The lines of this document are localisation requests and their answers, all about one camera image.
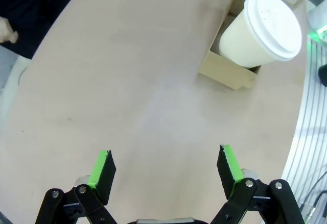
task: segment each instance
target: silver bolt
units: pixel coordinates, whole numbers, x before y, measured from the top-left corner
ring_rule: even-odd
[[[276,182],[276,183],[275,183],[275,187],[276,187],[277,189],[281,189],[281,188],[282,188],[282,184],[281,184],[280,182]]]
[[[247,181],[245,182],[245,185],[246,185],[247,187],[253,187],[253,182],[250,181],[250,180],[247,180]]]
[[[59,192],[57,190],[52,192],[52,197],[58,197],[58,196],[59,196]]]
[[[86,187],[82,186],[78,189],[79,193],[85,193],[86,192]]]

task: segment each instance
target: floor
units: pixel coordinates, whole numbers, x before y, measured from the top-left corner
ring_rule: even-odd
[[[14,101],[20,78],[31,60],[0,46],[0,132]]]

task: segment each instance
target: black wire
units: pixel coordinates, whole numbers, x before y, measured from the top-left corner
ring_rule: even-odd
[[[313,207],[315,207],[315,208],[317,207],[317,204],[318,204],[318,202],[319,202],[321,196],[322,196],[323,194],[325,194],[325,193],[327,193],[327,190],[321,191],[321,192],[319,193],[318,197],[317,197],[316,200],[315,200],[315,203],[313,204]]]
[[[316,183],[312,186],[311,190],[309,191],[309,193],[307,194],[307,196],[305,197],[305,200],[303,201],[303,203],[300,206],[300,211],[302,212],[306,201],[308,200],[310,194],[312,193],[313,189],[317,186],[317,184],[320,182],[320,180],[327,174],[327,171],[316,181]]]

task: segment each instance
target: white object inside box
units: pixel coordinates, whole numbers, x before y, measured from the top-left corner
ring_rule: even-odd
[[[223,33],[220,55],[246,68],[289,61],[300,51],[302,34],[282,0],[246,0],[244,10]]]

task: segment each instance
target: table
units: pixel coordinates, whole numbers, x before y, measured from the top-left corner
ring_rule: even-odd
[[[33,223],[48,189],[70,190],[108,149],[117,167],[108,209],[118,223],[211,221],[226,201],[220,143],[264,182],[280,178],[306,45],[296,60],[262,67],[252,90],[198,74],[225,2],[72,0],[21,78],[1,136],[0,210]],[[304,7],[297,15],[305,28]],[[248,214],[244,223],[259,220]]]

